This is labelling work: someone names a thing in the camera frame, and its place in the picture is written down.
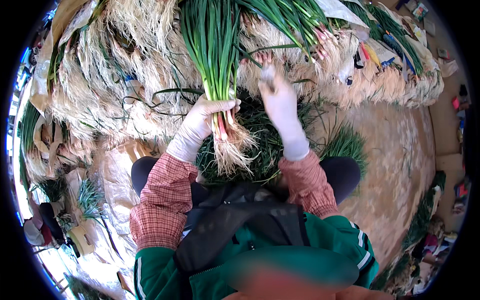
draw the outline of elastic cuff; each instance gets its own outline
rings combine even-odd
[[[193,164],[197,158],[200,146],[197,143],[175,135],[168,144],[167,153],[180,161]]]

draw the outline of floor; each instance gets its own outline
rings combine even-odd
[[[435,175],[435,143],[428,108],[408,109],[379,103],[348,111],[324,106],[327,114],[313,126],[315,139],[347,118],[367,138],[368,171],[359,189],[339,207],[369,237],[380,269],[400,251],[423,192]]]

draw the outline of tarp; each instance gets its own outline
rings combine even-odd
[[[315,0],[327,18],[337,18],[369,28],[356,14],[338,0]]]

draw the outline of gloved hand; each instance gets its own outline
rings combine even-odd
[[[283,142],[283,156],[298,161],[307,156],[310,147],[297,116],[297,93],[273,66],[262,69],[258,83],[265,111]]]
[[[214,112],[235,108],[240,110],[240,100],[209,101],[201,95],[183,120],[177,134],[168,144],[167,153],[184,162],[193,163],[204,139],[212,134],[211,116]]]

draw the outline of pink object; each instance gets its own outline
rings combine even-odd
[[[458,107],[460,106],[460,101],[458,101],[457,97],[453,98],[452,105],[453,105],[453,108],[455,109],[458,109]]]
[[[363,42],[360,42],[360,47],[363,51],[363,54],[365,55],[365,58],[367,60],[370,60],[370,55],[368,55],[367,49],[365,49],[365,45],[363,44]]]

